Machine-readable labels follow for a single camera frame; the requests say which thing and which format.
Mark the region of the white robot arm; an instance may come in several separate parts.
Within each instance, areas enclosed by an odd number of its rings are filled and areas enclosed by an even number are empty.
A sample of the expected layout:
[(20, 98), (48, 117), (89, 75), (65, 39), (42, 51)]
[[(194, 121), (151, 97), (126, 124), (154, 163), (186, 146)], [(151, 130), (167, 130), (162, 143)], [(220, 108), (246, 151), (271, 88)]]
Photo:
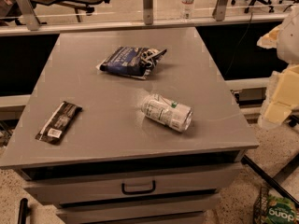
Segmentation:
[(278, 58), (288, 65), (282, 72), (272, 72), (258, 117), (260, 127), (273, 129), (299, 106), (299, 6), (292, 6), (283, 22), (261, 36), (257, 45), (276, 49)]

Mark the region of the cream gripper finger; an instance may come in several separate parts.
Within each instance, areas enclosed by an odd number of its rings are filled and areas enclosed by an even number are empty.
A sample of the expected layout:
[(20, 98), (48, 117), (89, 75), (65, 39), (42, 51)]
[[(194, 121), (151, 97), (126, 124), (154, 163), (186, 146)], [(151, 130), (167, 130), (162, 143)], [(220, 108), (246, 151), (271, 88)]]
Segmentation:
[(290, 64), (281, 73), (274, 71), (265, 95), (258, 124), (261, 128), (273, 129), (299, 106), (299, 65)]
[(278, 43), (278, 35), (281, 25), (274, 27), (267, 34), (261, 36), (257, 41), (257, 45), (264, 49), (275, 49)]

